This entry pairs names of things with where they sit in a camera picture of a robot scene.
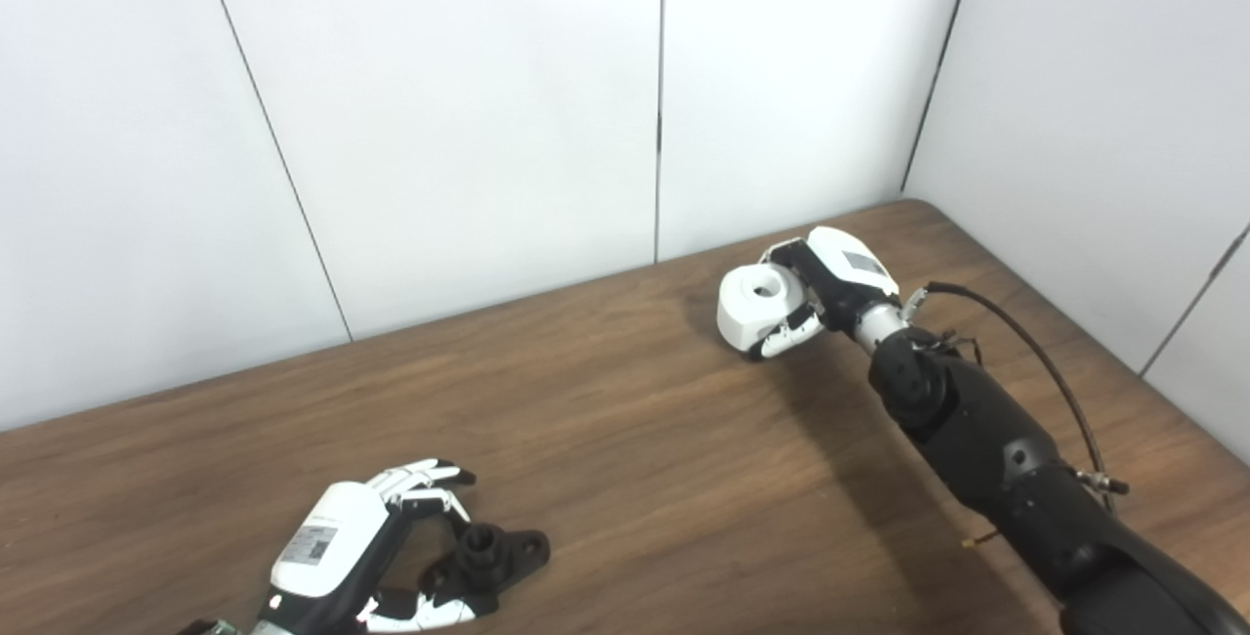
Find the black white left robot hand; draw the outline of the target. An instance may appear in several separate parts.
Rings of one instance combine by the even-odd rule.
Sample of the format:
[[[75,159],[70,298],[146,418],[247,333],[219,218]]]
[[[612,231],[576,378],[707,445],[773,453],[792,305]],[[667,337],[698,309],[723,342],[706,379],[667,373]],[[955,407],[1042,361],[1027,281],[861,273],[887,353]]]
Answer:
[[[416,521],[445,518],[462,536],[472,518],[452,491],[475,475],[422,458],[368,481],[328,488],[278,555],[254,634],[415,634],[496,612],[494,596],[452,599],[434,586],[381,589]]]

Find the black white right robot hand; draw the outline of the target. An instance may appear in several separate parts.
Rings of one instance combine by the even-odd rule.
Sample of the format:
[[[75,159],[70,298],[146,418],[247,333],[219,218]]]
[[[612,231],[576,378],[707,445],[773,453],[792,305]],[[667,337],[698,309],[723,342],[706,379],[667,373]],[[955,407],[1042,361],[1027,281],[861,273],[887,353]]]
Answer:
[[[760,265],[781,271],[799,292],[781,318],[746,348],[750,360],[780,356],[818,332],[842,332],[872,358],[878,348],[902,331],[900,286],[861,239],[820,226],[804,238],[768,248]]]

